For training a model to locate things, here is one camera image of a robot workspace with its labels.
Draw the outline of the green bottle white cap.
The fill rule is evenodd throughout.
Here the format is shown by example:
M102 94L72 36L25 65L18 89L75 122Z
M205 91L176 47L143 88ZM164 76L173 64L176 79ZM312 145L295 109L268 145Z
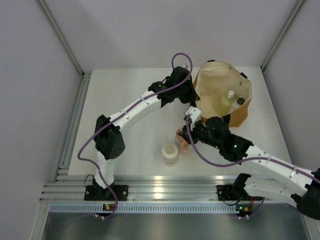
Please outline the green bottle white cap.
M236 101L235 92L229 90L227 94L223 95L219 104L219 114L225 116L228 114L232 104Z

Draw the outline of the orange bottle pink cap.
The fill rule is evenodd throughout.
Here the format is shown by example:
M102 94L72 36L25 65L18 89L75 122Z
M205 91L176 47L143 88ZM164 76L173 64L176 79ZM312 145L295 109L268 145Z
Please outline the orange bottle pink cap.
M180 153L186 153L189 149L189 144L182 136L179 135L179 133L183 133L183 127L177 129L175 133L175 143Z

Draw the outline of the tan canvas bag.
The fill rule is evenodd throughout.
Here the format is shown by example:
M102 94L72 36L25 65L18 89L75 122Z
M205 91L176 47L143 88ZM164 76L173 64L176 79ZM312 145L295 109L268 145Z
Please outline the tan canvas bag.
M201 120L205 123L211 117L219 117L230 127L240 127L248 117L248 108L252 100L252 83L247 76L223 61L207 61L203 63L195 77L194 89L200 100L195 106L201 111ZM245 98L245 103L238 109L219 114L221 97L234 91L236 100Z

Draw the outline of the cream jar bottle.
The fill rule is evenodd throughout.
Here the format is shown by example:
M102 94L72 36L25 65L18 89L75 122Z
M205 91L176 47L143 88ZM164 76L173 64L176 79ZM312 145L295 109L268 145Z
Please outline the cream jar bottle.
M166 144L162 148L162 156L164 163L168 166L173 166L178 160L178 148L175 144Z

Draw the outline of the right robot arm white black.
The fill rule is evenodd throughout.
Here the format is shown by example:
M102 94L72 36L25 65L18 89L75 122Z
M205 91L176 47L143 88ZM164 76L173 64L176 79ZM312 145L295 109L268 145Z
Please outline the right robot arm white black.
M246 196L262 197L286 203L303 215L320 218L320 171L302 168L283 161L251 141L231 133L229 125L219 117L211 117L205 123L202 112L191 106L185 113L185 126L180 135L192 146L197 155L207 164L218 168L236 165L256 170L270 179L263 180L248 173L238 175L233 183L233 194L244 199ZM227 163L207 160L197 149L196 143L218 150Z

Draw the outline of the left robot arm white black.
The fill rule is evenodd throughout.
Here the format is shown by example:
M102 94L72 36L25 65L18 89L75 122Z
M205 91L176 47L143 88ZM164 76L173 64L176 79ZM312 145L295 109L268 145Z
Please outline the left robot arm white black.
M114 182L116 159L125 150L124 133L150 113L178 99L183 104L199 100L191 72L183 66L173 68L170 76L152 83L138 100L119 112L97 118L93 141L97 151L97 172L85 188L86 201L117 199L116 192L125 190Z

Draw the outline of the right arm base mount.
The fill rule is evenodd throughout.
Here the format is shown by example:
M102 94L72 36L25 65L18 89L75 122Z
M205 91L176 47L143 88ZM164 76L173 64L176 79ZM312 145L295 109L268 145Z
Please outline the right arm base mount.
M236 202L239 198L234 193L232 184L221 184L216 186L217 197L219 201Z

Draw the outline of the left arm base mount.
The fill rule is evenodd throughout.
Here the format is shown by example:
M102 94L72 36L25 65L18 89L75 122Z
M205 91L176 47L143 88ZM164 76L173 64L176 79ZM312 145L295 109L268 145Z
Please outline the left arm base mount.
M128 185L111 185L111 189L115 193L117 200L120 202L127 201L129 186ZM115 201L115 197L112 192L105 188L103 189L99 185L87 185L84 193L85 201Z

